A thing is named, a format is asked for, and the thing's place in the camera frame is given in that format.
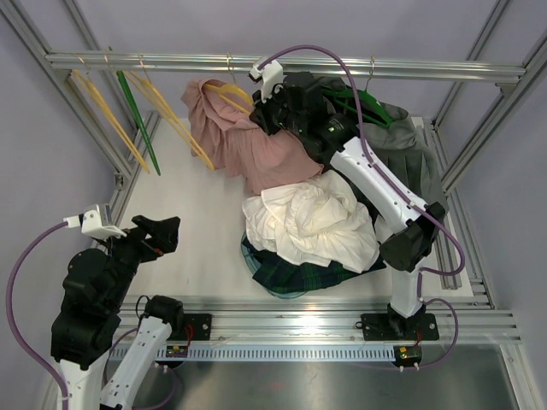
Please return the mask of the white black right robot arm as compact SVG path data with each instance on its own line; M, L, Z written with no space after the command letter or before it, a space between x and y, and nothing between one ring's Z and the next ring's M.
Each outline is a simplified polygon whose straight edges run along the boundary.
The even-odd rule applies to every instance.
M354 80L315 77L310 72L249 74L261 88L252 95L250 119L267 134L295 132L313 159L347 178L379 212L392 234L379 246L393 274L386 313L365 332L385 340L424 337L431 314L421 300L421 274L435 239L444 227L446 208L426 202L404 184L371 146L368 126L394 128L394 118Z

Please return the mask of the pink pleated skirt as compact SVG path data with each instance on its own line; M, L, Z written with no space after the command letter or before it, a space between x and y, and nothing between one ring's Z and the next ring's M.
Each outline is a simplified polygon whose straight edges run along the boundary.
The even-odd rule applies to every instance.
M269 188L310 179L323 170L292 134L267 135L246 115L204 85L225 84L218 79L194 79L187 83L181 101L188 109L190 133L201 145L215 169L229 177L241 176L255 195Z

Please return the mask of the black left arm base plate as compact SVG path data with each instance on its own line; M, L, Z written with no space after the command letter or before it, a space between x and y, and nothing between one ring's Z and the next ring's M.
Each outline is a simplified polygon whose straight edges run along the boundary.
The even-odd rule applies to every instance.
M204 342L210 339L213 316L210 313L186 313L183 318L183 326L178 335L181 341Z

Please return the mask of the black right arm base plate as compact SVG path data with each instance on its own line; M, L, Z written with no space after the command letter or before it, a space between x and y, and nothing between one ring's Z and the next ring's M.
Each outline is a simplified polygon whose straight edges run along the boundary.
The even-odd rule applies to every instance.
M403 318L398 314L364 313L359 326L365 341L437 341L437 320L431 313Z

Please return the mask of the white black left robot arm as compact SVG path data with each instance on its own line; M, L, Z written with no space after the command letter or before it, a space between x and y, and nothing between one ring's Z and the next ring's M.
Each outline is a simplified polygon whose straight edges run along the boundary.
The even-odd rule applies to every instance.
M95 209L70 217L68 227L102 242L105 250L86 249L72 258L63 280L61 312L52 325L51 356L64 385L63 409L129 409L157 350L185 329L181 302L155 296L132 345L115 374L103 380L119 313L139 266L173 253L179 242L180 219L132 218L122 230Z

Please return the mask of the grey pleated skirt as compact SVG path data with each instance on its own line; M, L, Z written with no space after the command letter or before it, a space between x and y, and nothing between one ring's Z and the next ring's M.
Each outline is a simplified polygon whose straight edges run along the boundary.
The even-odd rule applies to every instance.
M398 106L381 103L393 119L387 128L364 123L368 145L391 172L426 204L440 204L449 211L449 204L443 193L438 164L424 138L418 135L409 113ZM316 183L326 192L334 195L348 209L359 202L364 205L370 217L379 216L378 209L358 190L355 184L341 172L327 166Z

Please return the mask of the yellow plastic hanger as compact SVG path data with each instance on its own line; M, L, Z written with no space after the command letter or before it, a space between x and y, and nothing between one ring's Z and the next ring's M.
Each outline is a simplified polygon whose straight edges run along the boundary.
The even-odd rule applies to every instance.
M127 132L121 125L121 123L116 118L114 112L108 105L107 101L104 99L103 94L101 91L96 87L95 83L92 81L89 72L90 69L88 65L85 63L84 59L78 55L75 55L75 57L81 62L81 64L85 68L85 73L82 73L78 69L73 69L71 74L76 78L78 83L83 87L87 95L91 98L91 100L95 103L95 105L99 108L99 110L102 112L103 116L106 118L107 122L113 127L121 141L126 145L126 147L129 149L130 153L133 155L133 157L137 160L138 164L147 172L150 172L150 169L143 158L143 156L138 151L136 145L133 143L133 141L129 138Z

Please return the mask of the green plastic hanger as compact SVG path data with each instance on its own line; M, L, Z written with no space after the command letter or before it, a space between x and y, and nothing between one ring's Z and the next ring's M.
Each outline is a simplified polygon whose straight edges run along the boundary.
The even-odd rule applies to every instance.
M359 104L356 104L354 90L350 82L341 77L320 77L319 82L323 97L333 106L335 112L356 119L357 106L360 106L362 121L387 129L393 119L384 106L367 90L356 89Z

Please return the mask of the white skirt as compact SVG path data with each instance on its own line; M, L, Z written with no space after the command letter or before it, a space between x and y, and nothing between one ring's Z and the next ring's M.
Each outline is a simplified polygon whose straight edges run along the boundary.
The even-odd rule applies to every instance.
M327 267L336 261L361 273L379 258L367 207L334 171L263 190L244 200L242 209L252 246L274 252L293 265Z

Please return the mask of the yellow hanger of pink skirt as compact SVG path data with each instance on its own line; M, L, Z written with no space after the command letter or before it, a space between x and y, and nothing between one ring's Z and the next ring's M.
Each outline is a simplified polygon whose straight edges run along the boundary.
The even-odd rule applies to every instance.
M250 115L250 109L253 107L253 99L251 96L241 89L236 81L235 73L232 67L232 54L228 52L226 54L226 67L232 77L232 83L225 83L221 86L207 83L204 88L209 91L215 92L219 98L237 109L238 111Z

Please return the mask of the aluminium frame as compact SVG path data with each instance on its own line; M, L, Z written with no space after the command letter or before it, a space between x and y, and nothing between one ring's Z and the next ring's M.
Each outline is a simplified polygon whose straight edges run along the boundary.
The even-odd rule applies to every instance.
M189 81L233 99L290 73L340 77L423 119L449 254L279 299L241 254L250 194L187 123ZM546 4L543 1L4 1L1 306L50 357L67 217L108 203L119 227L180 219L138 296L209 313L171 406L543 409L546 406Z

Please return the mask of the yellow hanger of white skirt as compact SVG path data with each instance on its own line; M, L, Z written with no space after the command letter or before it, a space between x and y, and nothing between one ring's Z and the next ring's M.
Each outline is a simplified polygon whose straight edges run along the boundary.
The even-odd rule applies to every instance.
M191 135L189 129L184 122L174 112L171 105L165 99L163 94L159 92L156 86L150 81L149 75L144 76L137 74L134 71L124 70L123 73L127 79L135 86L135 88L148 100L148 102L156 109L158 114L178 133L178 135L191 148L191 152L195 154L202 163L209 169L214 170L215 167L208 155L205 153L201 145Z

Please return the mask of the green hanger of plaid skirt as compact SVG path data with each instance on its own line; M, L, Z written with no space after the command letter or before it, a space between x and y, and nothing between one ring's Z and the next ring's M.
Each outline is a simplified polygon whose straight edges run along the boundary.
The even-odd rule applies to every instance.
M138 109L138 105L135 101L135 98L132 94L132 90L127 82L126 75L121 70L115 71L116 78L118 79L119 85L121 86L122 94L124 98L126 99L126 102L129 105L129 109L132 115L133 120L135 121L135 124L140 131L141 138L144 142L144 147L146 149L146 153L149 155L149 158L152 161L152 166L158 176L161 175L161 169L159 167L159 164L156 159L156 154L153 149L152 143L150 141L150 136L147 131L146 126L144 125L144 120L142 115L140 114L140 110Z

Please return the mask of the green navy plaid skirt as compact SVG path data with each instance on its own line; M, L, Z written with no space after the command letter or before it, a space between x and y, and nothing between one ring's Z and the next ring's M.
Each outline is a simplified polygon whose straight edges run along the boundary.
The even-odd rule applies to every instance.
M363 272L349 271L337 261L331 261L328 266L308 262L293 265L274 252L257 250L246 236L242 238L241 251L252 278L271 295L285 299L327 289L363 274L386 268L381 257Z

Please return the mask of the teal plastic basin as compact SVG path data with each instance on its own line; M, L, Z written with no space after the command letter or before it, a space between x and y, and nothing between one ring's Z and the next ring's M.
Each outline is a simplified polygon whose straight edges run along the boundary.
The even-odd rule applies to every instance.
M246 234L241 251L251 277L274 297L294 299L319 288L319 275L310 264L293 265L274 252L258 250Z

